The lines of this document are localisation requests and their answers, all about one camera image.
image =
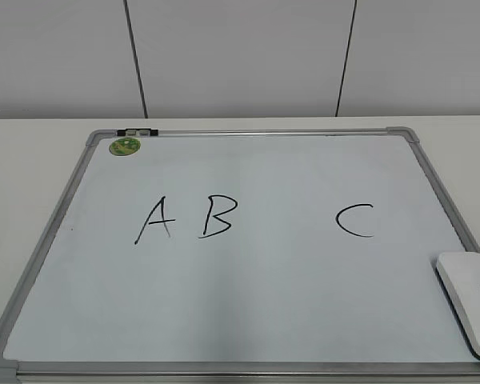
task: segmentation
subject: whiteboard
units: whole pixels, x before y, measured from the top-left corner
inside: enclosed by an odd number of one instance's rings
[[[464,248],[403,137],[160,136],[114,156],[116,139],[5,358],[476,361],[433,268]]]

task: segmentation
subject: black marker writing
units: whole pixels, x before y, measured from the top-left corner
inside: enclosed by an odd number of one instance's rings
[[[219,220],[220,222],[226,224],[225,228],[222,228],[221,230],[217,232],[213,232],[212,234],[206,234],[208,231],[208,221],[210,220],[210,215],[212,210],[214,209],[214,198],[226,198],[234,203],[234,206],[229,208],[228,210],[224,210],[223,212],[220,212],[218,214],[214,214],[212,217],[216,220]],[[224,214],[227,214],[234,210],[238,206],[238,202],[234,198],[230,198],[228,196],[225,196],[223,194],[211,194],[208,196],[208,200],[210,200],[210,209],[208,210],[208,215],[206,216],[206,221],[205,221],[205,229],[202,232],[202,236],[200,238],[209,238],[210,236],[215,236],[216,234],[221,234],[222,232],[226,232],[229,228],[231,228],[231,223],[227,222],[225,220],[222,220],[220,217]]]
[[[168,222],[175,222],[176,219],[168,219],[166,220],[166,216],[164,215],[164,202],[166,200],[166,197],[165,196],[162,196],[162,198],[157,202],[156,206],[153,207],[153,209],[151,210],[150,214],[147,215],[147,219],[144,221],[144,225],[142,226],[141,228],[141,231],[140,233],[138,234],[137,236],[137,240],[135,240],[134,244],[137,245],[138,243],[138,240],[141,238],[142,236],[142,232],[144,232],[144,229],[146,228],[146,226],[149,224],[162,224],[163,223],[163,226],[166,228],[166,232],[167,232],[167,236],[170,237],[170,232],[169,232],[169,228],[167,228],[167,223]],[[156,220],[154,222],[150,222],[150,218],[151,218],[151,215],[156,211],[156,209],[160,206],[160,215],[162,216],[162,220]]]
[[[353,206],[348,206],[347,208],[344,208],[344,209],[342,209],[342,210],[340,210],[340,211],[338,212],[338,214],[336,215],[336,223],[339,225],[339,227],[340,227],[342,230],[344,230],[345,232],[348,232],[349,234],[352,234],[352,235],[354,235],[354,236],[358,236],[358,237],[360,237],[360,238],[372,238],[373,235],[372,235],[372,236],[365,236],[365,235],[363,235],[363,234],[356,234],[356,233],[352,232],[351,230],[348,230],[347,228],[345,228],[345,227],[339,222],[339,218],[340,218],[340,216],[341,216],[344,212],[346,212],[346,211],[348,211],[348,210],[351,210],[351,209],[353,209],[353,208],[356,208],[356,207],[358,207],[358,206],[370,206],[370,207],[372,207],[372,208],[374,207],[374,206],[372,206],[371,204],[355,204],[355,205],[353,205]]]

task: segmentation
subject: white device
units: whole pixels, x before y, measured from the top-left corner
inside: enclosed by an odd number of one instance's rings
[[[464,331],[480,357],[480,254],[445,252],[437,269]]]

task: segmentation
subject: whiteboard frame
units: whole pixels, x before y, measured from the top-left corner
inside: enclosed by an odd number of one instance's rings
[[[30,289],[42,267],[51,243],[60,227],[94,150],[104,138],[117,136],[189,137],[189,136],[403,136],[429,180],[457,235],[466,249],[480,253],[478,244],[458,212],[446,188],[423,151],[412,129],[393,126],[356,130],[96,130],[64,189],[55,210],[28,261],[22,276],[0,318],[0,382],[19,381],[359,381],[376,378],[391,381],[459,381],[480,380],[480,362],[21,362],[6,360],[3,351]]]

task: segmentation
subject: gray wall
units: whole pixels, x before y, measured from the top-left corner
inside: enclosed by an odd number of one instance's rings
[[[480,0],[127,4],[143,94],[122,0],[0,0],[0,118],[480,114]]]

